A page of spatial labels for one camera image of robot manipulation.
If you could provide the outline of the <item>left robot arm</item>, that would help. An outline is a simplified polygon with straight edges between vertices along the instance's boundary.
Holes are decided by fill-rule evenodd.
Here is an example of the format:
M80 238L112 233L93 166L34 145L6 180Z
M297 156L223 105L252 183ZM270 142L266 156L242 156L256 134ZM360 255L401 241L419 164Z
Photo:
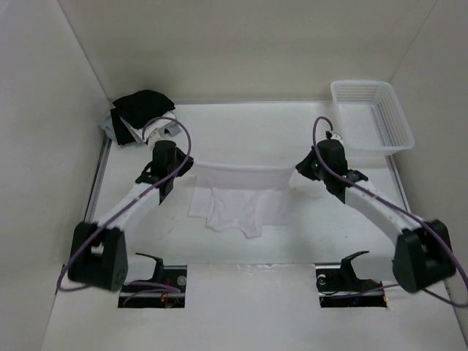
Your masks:
M130 283L130 273L147 291L157 291L164 273L145 267L138 275L138 259L129 259L126 235L152 210L163 203L173 190L175 178L183 176L194 164L191 156L175 142L154 144L152 160L143 168L129 193L95 222L80 222L74 229L68 263L60 277L115 292Z

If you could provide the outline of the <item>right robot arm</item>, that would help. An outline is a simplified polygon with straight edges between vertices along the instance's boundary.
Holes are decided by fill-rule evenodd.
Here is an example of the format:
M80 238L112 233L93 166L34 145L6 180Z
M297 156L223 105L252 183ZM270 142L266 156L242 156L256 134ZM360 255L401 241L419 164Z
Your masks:
M393 276L405 291L416 293L455 274L447 227L439 220L426 222L379 194L366 175L348 168L338 140L320 141L295 169L309 180L323 182L331 195L390 239L395 246Z

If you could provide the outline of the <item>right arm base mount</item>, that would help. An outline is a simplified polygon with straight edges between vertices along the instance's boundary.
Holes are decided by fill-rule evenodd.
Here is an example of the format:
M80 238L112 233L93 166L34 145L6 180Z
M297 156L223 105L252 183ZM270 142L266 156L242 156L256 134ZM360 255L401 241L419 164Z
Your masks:
M387 307L382 283L358 278L353 268L317 265L315 273L321 308Z

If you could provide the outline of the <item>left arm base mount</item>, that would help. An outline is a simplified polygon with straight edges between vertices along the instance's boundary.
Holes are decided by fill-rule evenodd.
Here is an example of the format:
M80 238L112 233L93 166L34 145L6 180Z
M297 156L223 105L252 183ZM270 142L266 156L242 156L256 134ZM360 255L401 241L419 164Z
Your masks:
M118 294L120 309L183 309L186 303L188 267L157 263L153 276L139 284L125 284Z

